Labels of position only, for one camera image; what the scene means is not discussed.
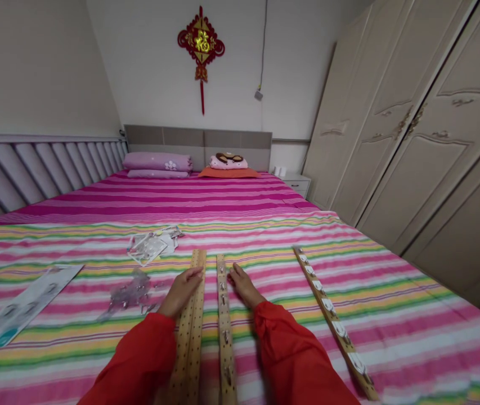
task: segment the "electrical wire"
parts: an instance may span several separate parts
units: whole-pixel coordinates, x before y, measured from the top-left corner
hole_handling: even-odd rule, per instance
[[[258,85],[258,89],[262,88],[262,73],[264,72],[264,47],[266,46],[266,21],[268,18],[268,0],[266,0],[266,6],[264,7],[264,34],[262,35],[262,69],[261,69],[261,83]]]

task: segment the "red jacket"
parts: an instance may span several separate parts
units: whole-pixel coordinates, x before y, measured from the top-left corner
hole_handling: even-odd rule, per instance
[[[313,333],[282,306],[254,311],[264,372],[277,404],[359,404]],[[116,353],[79,404],[147,404],[167,383],[176,360],[176,322],[152,313],[118,343]]]

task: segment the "white wardrobe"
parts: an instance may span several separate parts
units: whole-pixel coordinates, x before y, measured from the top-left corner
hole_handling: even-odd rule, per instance
[[[319,208],[480,306],[480,0],[377,0],[356,19],[303,174]]]

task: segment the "wooden board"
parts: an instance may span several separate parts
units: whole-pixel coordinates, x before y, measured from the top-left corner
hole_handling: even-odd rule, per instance
[[[375,391],[375,386],[373,385],[373,381],[367,374],[367,370],[365,369],[365,367],[363,367],[364,369],[363,372],[360,372],[355,367],[355,364],[356,365],[360,364],[359,362],[356,361],[356,359],[359,359],[356,354],[356,348],[354,347],[354,344],[351,342],[350,338],[348,337],[346,330],[344,329],[344,327],[342,327],[339,320],[339,316],[337,315],[335,309],[333,308],[331,300],[328,298],[328,296],[324,292],[324,289],[322,288],[322,284],[320,283],[317,276],[315,275],[315,271],[310,266],[309,261],[307,260],[307,257],[303,249],[299,246],[293,246],[293,249],[294,249],[294,254],[296,255],[296,258],[298,259],[298,263],[302,267],[303,273],[306,275],[307,281],[311,286],[311,290],[313,290],[313,294],[317,299],[318,305],[320,306],[320,309],[324,314],[324,317],[326,318],[326,321],[328,323],[328,326],[330,327],[331,333],[334,335],[334,337],[339,343],[339,349],[343,354],[343,357],[347,363],[349,370],[351,371],[353,377],[356,379],[359,385],[362,387],[362,390],[364,391],[367,398],[370,401],[378,401],[379,396]]]
[[[219,310],[219,362],[221,364],[222,405],[237,404],[236,371],[232,351],[232,328],[228,307],[227,267],[225,256],[217,255],[217,294]]]
[[[176,363],[172,371],[167,403],[198,404],[200,383],[200,346],[206,281],[206,251],[193,250],[191,267],[202,266],[202,282],[183,309],[178,320]]]

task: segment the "person's left hand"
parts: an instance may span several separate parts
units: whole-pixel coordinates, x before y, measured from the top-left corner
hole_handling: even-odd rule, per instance
[[[161,307],[157,311],[169,318],[176,318],[202,281],[204,267],[192,267],[176,276]]]

